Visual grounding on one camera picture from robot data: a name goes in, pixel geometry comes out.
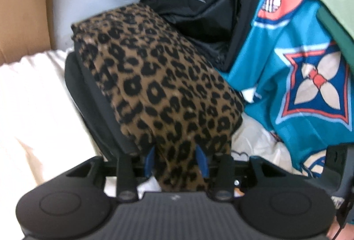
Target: person's skin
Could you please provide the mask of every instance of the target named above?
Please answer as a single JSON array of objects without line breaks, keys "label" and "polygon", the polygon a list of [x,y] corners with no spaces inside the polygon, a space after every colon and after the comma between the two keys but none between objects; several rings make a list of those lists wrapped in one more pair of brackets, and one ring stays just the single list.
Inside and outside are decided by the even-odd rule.
[{"label": "person's skin", "polygon": [[[333,224],[327,234],[327,237],[329,239],[332,239],[336,235],[338,230],[339,230],[339,224],[338,224],[337,220],[335,219],[335,221],[333,222]],[[341,233],[338,235],[336,240],[354,240],[354,225],[347,224],[343,228]]]}]

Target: dark green fabric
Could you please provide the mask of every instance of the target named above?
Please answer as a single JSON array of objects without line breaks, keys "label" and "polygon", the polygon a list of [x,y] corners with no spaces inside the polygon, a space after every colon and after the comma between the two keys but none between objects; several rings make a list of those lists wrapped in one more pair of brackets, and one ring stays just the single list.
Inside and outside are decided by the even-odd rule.
[{"label": "dark green fabric", "polygon": [[352,74],[354,74],[354,40],[326,7],[320,7],[316,16],[318,21],[328,30],[335,42],[337,42]]}]

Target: leopard print bag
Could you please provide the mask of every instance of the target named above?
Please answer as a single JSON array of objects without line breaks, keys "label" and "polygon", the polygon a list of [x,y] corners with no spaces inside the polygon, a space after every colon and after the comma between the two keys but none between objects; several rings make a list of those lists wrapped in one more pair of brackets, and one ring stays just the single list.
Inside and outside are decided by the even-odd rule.
[{"label": "leopard print bag", "polygon": [[121,132],[144,154],[155,146],[164,191],[208,188],[195,159],[230,153],[243,103],[194,46],[143,4],[72,25],[79,61],[109,102]]}]

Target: leopard print fabric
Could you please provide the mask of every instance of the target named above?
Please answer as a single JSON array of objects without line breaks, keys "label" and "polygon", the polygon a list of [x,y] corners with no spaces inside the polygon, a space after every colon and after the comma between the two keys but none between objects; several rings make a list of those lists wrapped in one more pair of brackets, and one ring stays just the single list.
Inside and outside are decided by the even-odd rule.
[{"label": "leopard print fabric", "polygon": [[230,153],[243,104],[194,46],[152,9],[132,4],[72,25],[79,55],[142,154],[155,145],[164,191],[207,188],[195,160]]}]

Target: ribbed gray surface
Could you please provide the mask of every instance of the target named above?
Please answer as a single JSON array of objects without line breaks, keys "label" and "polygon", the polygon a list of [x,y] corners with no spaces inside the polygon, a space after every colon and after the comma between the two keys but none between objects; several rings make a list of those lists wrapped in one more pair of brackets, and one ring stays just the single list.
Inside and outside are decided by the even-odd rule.
[{"label": "ribbed gray surface", "polygon": [[[82,240],[270,240],[250,228],[232,205],[205,193],[146,193],[118,207],[110,222]],[[318,236],[312,240],[327,240]]]}]

